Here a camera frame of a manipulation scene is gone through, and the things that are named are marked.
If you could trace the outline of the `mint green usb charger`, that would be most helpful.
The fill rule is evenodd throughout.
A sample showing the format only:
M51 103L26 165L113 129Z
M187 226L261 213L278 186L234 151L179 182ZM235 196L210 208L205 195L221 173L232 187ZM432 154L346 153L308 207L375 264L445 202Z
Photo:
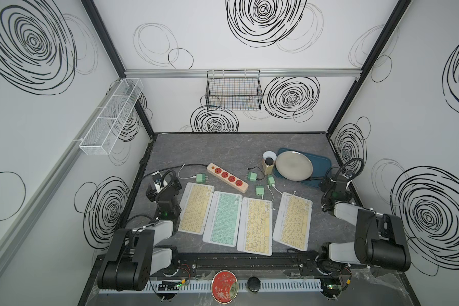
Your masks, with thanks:
M274 187L275 186L275 178L271 175L269 175L267 177L267 183L270 187Z

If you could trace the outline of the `mint green wireless keyboard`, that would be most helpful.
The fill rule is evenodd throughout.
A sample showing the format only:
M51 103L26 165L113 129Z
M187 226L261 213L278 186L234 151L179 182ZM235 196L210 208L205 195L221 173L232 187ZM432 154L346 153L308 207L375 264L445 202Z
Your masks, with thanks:
M242 209L242 195L215 191L203 233L208 244L235 247Z

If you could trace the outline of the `cream power strip red sockets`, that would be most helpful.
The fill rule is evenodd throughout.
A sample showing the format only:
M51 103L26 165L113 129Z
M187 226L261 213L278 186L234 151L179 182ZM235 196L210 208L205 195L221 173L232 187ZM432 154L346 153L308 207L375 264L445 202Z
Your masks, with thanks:
M220 181L223 181L225 184L229 185L230 187L234 188L240 193L246 193L249 188L247 182L244 182L242 179L234 176L233 174L222 169L221 167L218 167L218 165L214 163L210 163L207 166L207 171L211 175L213 175Z

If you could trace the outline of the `grey round plate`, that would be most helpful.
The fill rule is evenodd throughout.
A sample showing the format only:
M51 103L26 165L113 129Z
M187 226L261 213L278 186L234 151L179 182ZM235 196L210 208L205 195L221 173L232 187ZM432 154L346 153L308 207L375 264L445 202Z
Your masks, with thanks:
M277 171L290 181L306 181L312 177L314 167L311 160L296 151L282 152L277 156Z

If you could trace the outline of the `yellow wireless keyboard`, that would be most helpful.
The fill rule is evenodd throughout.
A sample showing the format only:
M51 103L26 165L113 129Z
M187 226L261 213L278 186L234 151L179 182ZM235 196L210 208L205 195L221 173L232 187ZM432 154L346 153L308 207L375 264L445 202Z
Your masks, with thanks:
M283 193L279 204L273 240L299 251L308 251L313 202Z
M271 256L273 203L243 198L238 229L237 251Z

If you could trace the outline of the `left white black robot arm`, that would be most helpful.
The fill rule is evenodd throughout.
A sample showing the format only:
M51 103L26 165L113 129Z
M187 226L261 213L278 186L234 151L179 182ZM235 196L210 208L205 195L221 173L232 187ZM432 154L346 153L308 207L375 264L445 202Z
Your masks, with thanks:
M152 275L178 272L177 248L161 243L177 233L182 186L173 170L153 173L152 180L147 197L156 204L156 215L139 228L115 231L98 272L99 289L140 291Z

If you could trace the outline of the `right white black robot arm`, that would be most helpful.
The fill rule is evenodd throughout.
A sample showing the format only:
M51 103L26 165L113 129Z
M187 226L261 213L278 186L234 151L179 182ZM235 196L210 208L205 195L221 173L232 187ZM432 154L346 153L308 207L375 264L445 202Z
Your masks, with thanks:
M351 224L355 232L351 242L323 244L319 259L342 266L408 271L411 255L401 218L352 204L352 194L347 190L350 181L350 177L336 174L327 175L320 182L322 211Z

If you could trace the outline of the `black round knob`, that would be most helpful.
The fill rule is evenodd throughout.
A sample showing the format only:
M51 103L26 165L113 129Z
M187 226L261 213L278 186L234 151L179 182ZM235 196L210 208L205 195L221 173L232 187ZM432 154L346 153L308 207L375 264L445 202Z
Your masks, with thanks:
M247 280L247 290L251 293L258 293L261 289L261 281L255 277L251 276Z

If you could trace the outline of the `teal tray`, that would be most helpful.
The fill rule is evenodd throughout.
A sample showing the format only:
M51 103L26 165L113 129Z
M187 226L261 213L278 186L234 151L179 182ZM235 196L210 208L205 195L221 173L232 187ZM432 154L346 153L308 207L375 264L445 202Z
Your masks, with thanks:
M310 174L310 176L308 176L306 180L298 181L301 184L304 184L306 186L318 188L321 177L323 177L326 174L326 172L332 167L332 162L327 157L319 156L319 155L311 154L311 153L306 153L306 152L301 152L297 150L291 150L288 148L280 148L278 150L277 156L280 156L281 154L285 154L286 152L299 153L305 156L312 164L313 171Z

